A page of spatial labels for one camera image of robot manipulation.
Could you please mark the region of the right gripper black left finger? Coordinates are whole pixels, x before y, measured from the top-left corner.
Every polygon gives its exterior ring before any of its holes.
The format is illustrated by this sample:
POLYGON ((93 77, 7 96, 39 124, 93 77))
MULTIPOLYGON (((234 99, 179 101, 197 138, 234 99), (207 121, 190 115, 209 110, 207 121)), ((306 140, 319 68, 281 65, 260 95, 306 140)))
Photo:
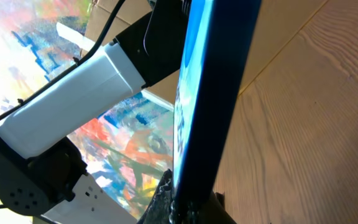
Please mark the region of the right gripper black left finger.
POLYGON ((172 203, 172 171, 164 173, 152 199, 137 224, 170 224, 170 207, 172 203))

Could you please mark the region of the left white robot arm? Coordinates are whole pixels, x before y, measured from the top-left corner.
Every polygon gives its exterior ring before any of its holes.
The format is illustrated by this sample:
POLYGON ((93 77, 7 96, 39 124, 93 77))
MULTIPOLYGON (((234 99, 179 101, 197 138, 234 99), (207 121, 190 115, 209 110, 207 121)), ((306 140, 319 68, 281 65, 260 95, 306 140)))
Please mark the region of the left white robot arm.
POLYGON ((180 68, 191 2, 151 12, 0 115, 1 208, 57 223, 135 223, 87 172, 68 135, 180 68))

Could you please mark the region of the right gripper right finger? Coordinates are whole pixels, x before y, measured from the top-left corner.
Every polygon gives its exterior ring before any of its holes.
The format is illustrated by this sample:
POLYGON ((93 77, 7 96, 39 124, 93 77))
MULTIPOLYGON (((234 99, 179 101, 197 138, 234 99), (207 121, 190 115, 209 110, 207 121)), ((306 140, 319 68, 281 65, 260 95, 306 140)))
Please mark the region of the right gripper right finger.
POLYGON ((208 200, 201 205, 198 212, 198 224, 236 224, 234 219, 225 211, 216 194, 211 192, 208 200))

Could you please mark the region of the blue Galaxy smartphone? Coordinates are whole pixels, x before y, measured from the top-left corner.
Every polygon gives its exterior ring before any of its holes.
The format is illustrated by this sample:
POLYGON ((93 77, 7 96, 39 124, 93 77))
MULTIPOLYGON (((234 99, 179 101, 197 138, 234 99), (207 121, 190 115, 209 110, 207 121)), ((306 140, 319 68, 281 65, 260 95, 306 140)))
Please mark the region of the blue Galaxy smartphone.
POLYGON ((260 5, 191 3, 174 108, 175 213, 196 210, 212 191, 260 5))

